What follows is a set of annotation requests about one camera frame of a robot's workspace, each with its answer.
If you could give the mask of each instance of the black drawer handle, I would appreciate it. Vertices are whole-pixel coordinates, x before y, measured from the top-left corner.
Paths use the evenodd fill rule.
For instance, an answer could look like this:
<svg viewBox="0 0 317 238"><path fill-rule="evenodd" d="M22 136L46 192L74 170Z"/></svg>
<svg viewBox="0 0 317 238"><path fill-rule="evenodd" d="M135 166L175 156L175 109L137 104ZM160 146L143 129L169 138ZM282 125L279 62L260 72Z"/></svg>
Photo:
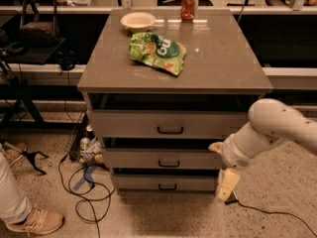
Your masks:
<svg viewBox="0 0 317 238"><path fill-rule="evenodd" d="M175 165L164 165L161 163L160 160L158 160L158 165L161 167L161 168L178 168L179 165L180 165L180 162L177 161L177 163Z"/></svg>
<svg viewBox="0 0 317 238"><path fill-rule="evenodd" d="M179 135L184 132L184 127L180 127L179 131L164 131L160 128L160 126L158 126L158 132L160 134Z"/></svg>
<svg viewBox="0 0 317 238"><path fill-rule="evenodd" d="M174 187L162 187L160 184L158 184L159 190L177 190L177 184L174 185Z"/></svg>

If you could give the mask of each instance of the brown shoe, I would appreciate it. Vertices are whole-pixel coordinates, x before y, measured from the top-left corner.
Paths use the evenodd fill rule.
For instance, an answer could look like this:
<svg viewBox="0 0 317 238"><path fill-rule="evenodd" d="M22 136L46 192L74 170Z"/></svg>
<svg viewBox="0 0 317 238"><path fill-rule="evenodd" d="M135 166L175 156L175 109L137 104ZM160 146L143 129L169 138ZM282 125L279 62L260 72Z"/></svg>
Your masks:
<svg viewBox="0 0 317 238"><path fill-rule="evenodd" d="M13 232L34 234L50 234L63 223L63 216L57 212L32 208L30 215L23 224L6 224Z"/></svg>
<svg viewBox="0 0 317 238"><path fill-rule="evenodd" d="M21 149L23 151L27 151L27 145L24 144L24 143L19 143L19 144L15 145L15 147L19 148L19 149ZM8 149L8 150L5 151L4 157L7 159L8 163L9 163L9 166L12 167L19 160L21 160L23 155L21 155L20 153L18 153L17 151L15 151L13 149Z"/></svg>

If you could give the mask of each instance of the chip bag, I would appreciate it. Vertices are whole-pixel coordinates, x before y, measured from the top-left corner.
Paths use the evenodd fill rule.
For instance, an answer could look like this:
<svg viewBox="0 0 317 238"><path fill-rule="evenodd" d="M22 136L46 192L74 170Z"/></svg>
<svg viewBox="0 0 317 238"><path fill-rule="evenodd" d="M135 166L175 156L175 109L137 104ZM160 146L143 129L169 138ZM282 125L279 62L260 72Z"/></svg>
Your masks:
<svg viewBox="0 0 317 238"><path fill-rule="evenodd" d="M130 59L151 67L165 69L174 75L183 70L186 48L183 44L153 33L137 33L130 41Z"/></svg>

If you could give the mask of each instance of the gray drawer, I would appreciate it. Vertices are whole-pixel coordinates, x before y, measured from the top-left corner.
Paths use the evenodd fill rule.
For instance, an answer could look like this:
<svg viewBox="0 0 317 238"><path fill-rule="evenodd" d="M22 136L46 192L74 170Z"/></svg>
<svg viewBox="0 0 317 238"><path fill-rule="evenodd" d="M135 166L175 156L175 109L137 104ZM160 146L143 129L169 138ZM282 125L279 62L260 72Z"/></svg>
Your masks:
<svg viewBox="0 0 317 238"><path fill-rule="evenodd" d="M156 191L208 191L217 188L217 177L173 177L173 176L125 176L111 175L111 181L120 190Z"/></svg>
<svg viewBox="0 0 317 238"><path fill-rule="evenodd" d="M221 169L221 158L210 151L179 150L103 150L103 159L108 168L139 169Z"/></svg>
<svg viewBox="0 0 317 238"><path fill-rule="evenodd" d="M87 111L98 138L225 139L247 123L244 112Z"/></svg>

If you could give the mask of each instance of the cabinet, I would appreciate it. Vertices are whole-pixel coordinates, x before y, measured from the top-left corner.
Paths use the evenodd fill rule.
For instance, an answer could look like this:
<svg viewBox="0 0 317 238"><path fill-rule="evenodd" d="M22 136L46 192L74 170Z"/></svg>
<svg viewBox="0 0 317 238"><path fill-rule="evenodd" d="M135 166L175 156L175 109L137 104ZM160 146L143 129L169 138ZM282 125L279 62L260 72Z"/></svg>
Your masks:
<svg viewBox="0 0 317 238"><path fill-rule="evenodd" d="M218 154L208 151L247 122L271 85L230 11L148 11L152 29L187 47L178 76L129 59L131 34L112 11L78 83L118 191L204 191L217 187Z"/></svg>

